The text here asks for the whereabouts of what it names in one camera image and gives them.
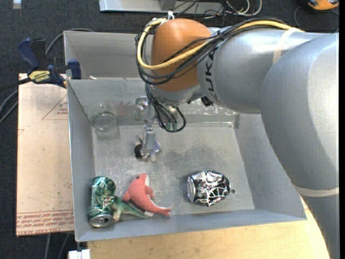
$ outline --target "white cable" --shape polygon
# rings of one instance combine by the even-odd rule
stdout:
[[[256,10],[256,12],[246,13],[246,14],[241,14],[241,15],[243,15],[243,16],[254,16],[254,15],[257,15],[261,11],[262,7],[263,7],[263,0],[259,0],[259,8]]]
[[[224,0],[224,1],[227,3],[228,6],[232,7],[228,0]],[[259,8],[253,13],[247,13],[248,10],[250,9],[250,2],[249,2],[249,0],[246,0],[246,1],[247,1],[248,8],[245,11],[239,11],[236,13],[233,13],[230,11],[226,11],[226,12],[231,13],[231,14],[238,14],[241,16],[254,16],[254,15],[257,15],[261,11],[261,8],[263,7],[263,0],[259,0]]]
[[[249,2],[249,0],[246,0],[246,1],[247,1],[247,9],[245,11],[240,11],[238,13],[238,15],[245,15],[249,11],[249,9],[250,9],[250,2]]]

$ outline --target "pink toy dolphin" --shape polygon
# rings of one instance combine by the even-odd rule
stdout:
[[[131,182],[122,198],[125,201],[131,200],[136,206],[147,212],[158,213],[169,217],[171,208],[157,206],[151,200],[153,196],[153,190],[149,187],[149,176],[147,174],[141,174]]]

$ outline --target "green toy dinosaur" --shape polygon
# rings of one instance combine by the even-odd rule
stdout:
[[[114,210],[113,218],[115,222],[118,222],[120,220],[121,214],[130,214],[140,218],[149,217],[133,208],[131,205],[129,205],[126,201],[124,201],[122,198],[118,196],[114,197],[114,201],[111,203],[111,208]]]

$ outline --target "crushed soda can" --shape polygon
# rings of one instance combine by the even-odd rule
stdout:
[[[94,227],[107,227],[113,223],[115,182],[105,176],[97,176],[91,181],[91,204],[88,221]]]
[[[188,198],[193,203],[206,206],[215,205],[230,192],[231,185],[222,173],[205,170],[187,178]]]

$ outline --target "cardboard sheet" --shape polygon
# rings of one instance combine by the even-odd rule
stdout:
[[[19,87],[16,235],[73,231],[67,90]]]

